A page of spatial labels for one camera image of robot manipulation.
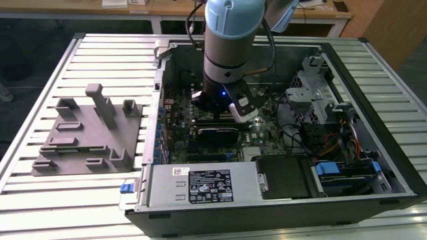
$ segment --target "power supply label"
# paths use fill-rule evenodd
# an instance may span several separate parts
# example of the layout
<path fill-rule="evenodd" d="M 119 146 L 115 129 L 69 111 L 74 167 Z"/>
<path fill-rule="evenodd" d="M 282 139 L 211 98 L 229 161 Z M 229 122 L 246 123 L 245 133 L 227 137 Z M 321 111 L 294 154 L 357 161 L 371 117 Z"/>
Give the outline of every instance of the power supply label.
<path fill-rule="evenodd" d="M 191 204 L 213 204 L 234 201 L 230 170 L 189 172 L 189 201 Z"/>

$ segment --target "floor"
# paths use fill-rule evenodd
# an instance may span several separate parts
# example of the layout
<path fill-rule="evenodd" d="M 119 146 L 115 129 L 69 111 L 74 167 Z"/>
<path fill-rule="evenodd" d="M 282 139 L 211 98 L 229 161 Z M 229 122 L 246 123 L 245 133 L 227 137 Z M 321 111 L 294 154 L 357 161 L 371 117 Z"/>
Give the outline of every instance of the floor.
<path fill-rule="evenodd" d="M 166 34 L 183 34 L 183 30 L 182 22 L 169 22 L 169 25 L 163 25 Z M 62 22 L 43 19 L 0 19 L 0 39 L 2 37 L 14 39 L 33 66 L 33 74 L 20 81 L 7 81 L 0 77 L 0 82 L 15 95 L 12 102 L 0 101 L 0 159 L 75 33 L 151 34 L 153 30 L 149 21 L 66 20 Z M 0 59 L 6 59 L 3 51 L 0 47 Z M 427 104 L 427 95 L 423 94 L 427 92 L 427 84 L 423 83 L 427 79 L 427 60 L 423 58 L 426 54 L 427 41 L 398 72 L 425 104 Z"/>
<path fill-rule="evenodd" d="M 405 65 L 401 67 L 398 74 L 406 84 L 427 105 L 427 40 L 421 44 L 417 51 L 407 58 Z"/>

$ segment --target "slotted aluminum surface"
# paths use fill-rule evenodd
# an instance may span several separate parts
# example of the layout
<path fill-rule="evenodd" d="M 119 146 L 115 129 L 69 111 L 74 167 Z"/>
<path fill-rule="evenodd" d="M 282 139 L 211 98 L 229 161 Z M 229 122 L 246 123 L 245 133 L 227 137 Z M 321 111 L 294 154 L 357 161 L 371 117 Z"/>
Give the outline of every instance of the slotted aluminum surface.
<path fill-rule="evenodd" d="M 137 202 L 134 194 L 121 195 L 119 187 L 141 176 L 149 125 L 142 119 L 138 157 L 130 173 L 33 177 L 39 155 L 58 115 L 53 107 L 61 97 L 85 97 L 89 83 L 102 83 L 113 103 L 135 99 L 150 112 L 157 68 L 153 65 L 155 40 L 186 40 L 177 35 L 87 34 L 75 39 L 33 110 L 23 129 L 2 161 L 0 235 L 2 239 L 149 239 L 125 217 L 123 209 Z M 282 37 L 277 42 L 330 42 L 373 103 L 421 176 L 427 181 L 427 117 L 419 100 L 369 45 L 357 39 Z M 346 100 L 343 89 L 338 91 Z M 274 240 L 310 236 L 311 239 L 426 239 L 427 205 L 393 210 L 345 226 L 319 226 L 282 230 L 190 236 L 185 239 Z"/>

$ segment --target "circuit board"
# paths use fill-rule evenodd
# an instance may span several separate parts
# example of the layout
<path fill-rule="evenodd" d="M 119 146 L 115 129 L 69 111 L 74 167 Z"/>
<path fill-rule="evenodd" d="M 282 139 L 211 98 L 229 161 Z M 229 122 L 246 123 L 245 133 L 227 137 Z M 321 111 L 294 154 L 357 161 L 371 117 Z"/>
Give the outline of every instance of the circuit board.
<path fill-rule="evenodd" d="M 210 163 L 213 159 L 194 160 L 198 156 L 225 156 L 226 161 L 243 162 L 243 148 L 259 147 L 262 155 L 287 154 L 283 134 L 279 131 L 277 118 L 273 115 L 277 101 L 269 98 L 259 109 L 259 116 L 249 122 L 249 129 L 239 131 L 237 143 L 227 147 L 198 146 L 195 135 L 198 128 L 197 120 L 214 120 L 214 114 L 202 111 L 191 103 L 191 92 L 186 89 L 171 96 L 166 101 L 167 106 L 167 136 L 170 150 L 170 164 Z M 226 112 L 219 117 L 222 120 L 233 120 L 231 113 Z"/>

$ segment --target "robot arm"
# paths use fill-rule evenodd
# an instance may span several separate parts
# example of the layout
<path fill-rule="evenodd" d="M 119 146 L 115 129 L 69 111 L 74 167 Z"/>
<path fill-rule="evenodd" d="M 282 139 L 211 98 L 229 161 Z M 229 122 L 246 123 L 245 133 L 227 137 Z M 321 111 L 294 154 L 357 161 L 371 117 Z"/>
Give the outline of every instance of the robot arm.
<path fill-rule="evenodd" d="M 245 73 L 257 30 L 274 27 L 283 32 L 299 0 L 275 0 L 266 13 L 265 0 L 209 0 L 205 10 L 203 90 L 193 103 L 205 111 L 230 111 L 238 123 L 253 119 L 259 110 L 245 76 L 266 72 L 262 68 Z"/>

